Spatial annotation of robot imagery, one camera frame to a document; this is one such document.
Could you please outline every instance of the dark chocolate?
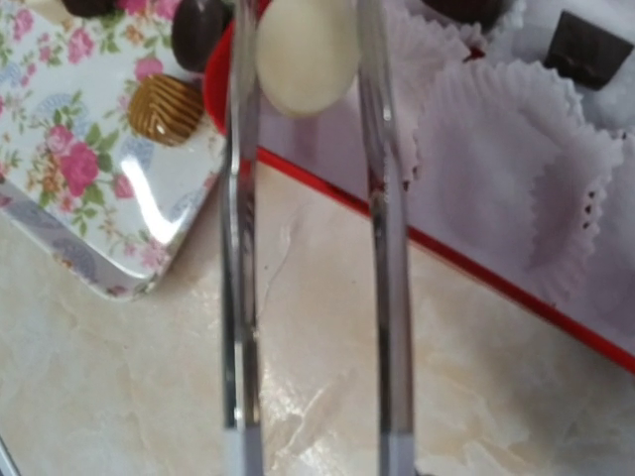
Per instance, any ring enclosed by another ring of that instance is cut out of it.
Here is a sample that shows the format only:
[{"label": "dark chocolate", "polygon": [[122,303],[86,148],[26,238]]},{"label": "dark chocolate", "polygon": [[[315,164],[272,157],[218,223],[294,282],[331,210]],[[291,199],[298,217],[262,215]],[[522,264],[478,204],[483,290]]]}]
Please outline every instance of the dark chocolate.
[{"label": "dark chocolate", "polygon": [[68,12],[75,17],[94,18],[115,11],[117,0],[62,0]]},{"label": "dark chocolate", "polygon": [[503,0],[423,0],[433,10],[460,23],[490,29],[503,11]]},{"label": "dark chocolate", "polygon": [[172,24],[172,48],[181,67],[203,72],[232,17],[226,1],[183,0]]},{"label": "dark chocolate", "polygon": [[564,11],[549,47],[545,67],[599,90],[610,82],[633,45],[571,12]]}]

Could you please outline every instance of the marble countertop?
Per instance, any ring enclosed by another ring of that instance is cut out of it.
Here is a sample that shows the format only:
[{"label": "marble countertop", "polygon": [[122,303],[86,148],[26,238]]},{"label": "marble countertop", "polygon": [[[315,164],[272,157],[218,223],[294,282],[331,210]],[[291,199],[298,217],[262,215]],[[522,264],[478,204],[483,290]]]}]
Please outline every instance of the marble countertop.
[{"label": "marble countertop", "polygon": [[[222,474],[218,210],[164,283],[94,295],[0,218],[0,432],[23,476]],[[365,218],[260,168],[266,466],[376,474]],[[630,476],[635,380],[412,249],[419,467],[435,476]]]}]

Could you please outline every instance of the blue printed design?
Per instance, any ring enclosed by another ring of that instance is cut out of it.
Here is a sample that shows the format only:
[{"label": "blue printed design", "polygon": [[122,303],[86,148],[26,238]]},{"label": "blue printed design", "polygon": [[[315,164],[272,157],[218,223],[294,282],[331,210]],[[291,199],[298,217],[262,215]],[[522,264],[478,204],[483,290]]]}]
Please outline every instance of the blue printed design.
[{"label": "blue printed design", "polygon": [[206,195],[206,189],[191,191],[190,193],[185,194],[170,209],[170,213],[168,213],[168,219],[174,223],[181,220],[184,215],[191,214],[194,210],[197,210],[202,205]]},{"label": "blue printed design", "polygon": [[46,230],[57,230],[62,228],[50,214],[46,213],[33,201],[17,201],[6,207],[7,213],[20,223],[24,223],[32,228],[42,228]]},{"label": "blue printed design", "polygon": [[20,67],[14,62],[8,63],[0,70],[0,84],[6,81],[11,81],[11,86],[16,87],[20,84],[21,78],[22,72],[20,71]]},{"label": "blue printed design", "polygon": [[144,172],[150,168],[154,153],[154,143],[143,137],[128,137],[121,145],[119,152],[122,161],[130,157],[135,158]]},{"label": "blue printed design", "polygon": [[[51,119],[58,109],[70,106],[72,103],[72,95],[70,94],[54,94],[42,101],[34,112],[35,117],[45,117]],[[72,126],[72,133],[76,137],[85,137],[90,129],[90,123],[87,121],[88,109],[81,103],[75,103],[75,107],[79,107],[80,111],[73,114],[75,120]]]},{"label": "blue printed design", "polygon": [[97,265],[90,252],[80,243],[62,238],[53,242],[53,248],[65,260],[72,263],[73,270],[91,283],[97,281]]}]

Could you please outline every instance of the square dark chocolate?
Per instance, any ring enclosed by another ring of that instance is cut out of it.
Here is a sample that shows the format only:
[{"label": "square dark chocolate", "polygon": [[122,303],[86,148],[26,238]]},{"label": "square dark chocolate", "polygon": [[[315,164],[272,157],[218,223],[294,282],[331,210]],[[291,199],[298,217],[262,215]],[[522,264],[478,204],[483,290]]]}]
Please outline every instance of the square dark chocolate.
[{"label": "square dark chocolate", "polygon": [[604,87],[633,51],[633,45],[563,11],[545,67],[593,90]]}]

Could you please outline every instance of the striped caramel chocolate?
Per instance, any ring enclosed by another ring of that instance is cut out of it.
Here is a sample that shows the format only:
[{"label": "striped caramel chocolate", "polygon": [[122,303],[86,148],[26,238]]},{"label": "striped caramel chocolate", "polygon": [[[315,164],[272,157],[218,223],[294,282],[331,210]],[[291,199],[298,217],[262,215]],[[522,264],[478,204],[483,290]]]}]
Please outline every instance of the striped caramel chocolate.
[{"label": "striped caramel chocolate", "polygon": [[165,146],[185,142],[203,113],[202,94],[195,87],[164,74],[145,78],[128,108],[130,126]]}]

